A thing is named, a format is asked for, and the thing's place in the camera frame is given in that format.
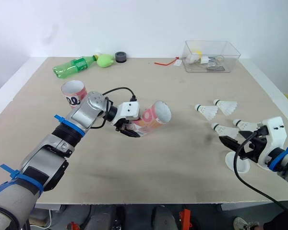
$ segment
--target white paper cup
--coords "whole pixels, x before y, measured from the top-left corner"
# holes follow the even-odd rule
[[[168,123],[171,118],[172,113],[168,105],[162,101],[156,101],[150,108],[143,112],[140,119],[132,121],[127,128],[135,131],[140,136],[144,136]]]
[[[79,80],[66,82],[61,86],[61,91],[72,108],[79,105],[80,101],[87,95],[83,82]]]

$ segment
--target person's foot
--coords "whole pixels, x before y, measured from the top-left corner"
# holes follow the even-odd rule
[[[258,223],[248,223],[241,217],[236,217],[233,222],[234,230],[252,230],[259,226]]]

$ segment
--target bottle cap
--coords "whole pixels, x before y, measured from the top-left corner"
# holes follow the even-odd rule
[[[124,63],[127,60],[127,56],[125,52],[117,52],[115,53],[115,60],[118,63]]]

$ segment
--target red object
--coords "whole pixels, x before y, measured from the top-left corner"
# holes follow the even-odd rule
[[[67,230],[80,230],[79,224],[75,224],[74,222],[70,222],[67,226],[66,226]]]
[[[192,227],[190,223],[191,211],[184,209],[182,212],[179,212],[179,218],[181,221],[181,230],[189,230]]]
[[[163,64],[163,63],[158,63],[158,62],[154,62],[156,65],[161,65],[161,66],[169,66],[170,64],[174,63],[177,59],[179,59],[179,57],[175,57],[174,61],[171,61],[168,64]]]

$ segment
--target wooden table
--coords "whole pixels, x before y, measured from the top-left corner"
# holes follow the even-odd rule
[[[70,107],[60,91],[63,83],[81,80],[88,91],[105,92],[130,87],[145,109],[156,100],[172,111],[166,126],[142,138],[129,138],[109,123],[92,130],[76,146],[69,167],[55,189],[39,203],[223,203],[264,201],[265,197],[243,185],[225,164],[229,150],[218,140],[209,122],[194,110],[195,104],[212,105],[214,99],[238,101],[236,111],[221,111],[212,122],[232,126],[239,118],[259,122],[282,116],[288,120],[241,65],[231,73],[187,73],[183,65],[158,66],[169,59],[130,58],[102,69],[88,70],[62,80],[52,67],[72,58],[50,57],[0,114],[0,165],[19,168],[22,159],[58,122]],[[116,104],[128,101],[128,91],[109,94]],[[275,173],[251,163],[243,178],[278,200],[288,200],[288,184]],[[0,184],[9,179],[0,168]]]

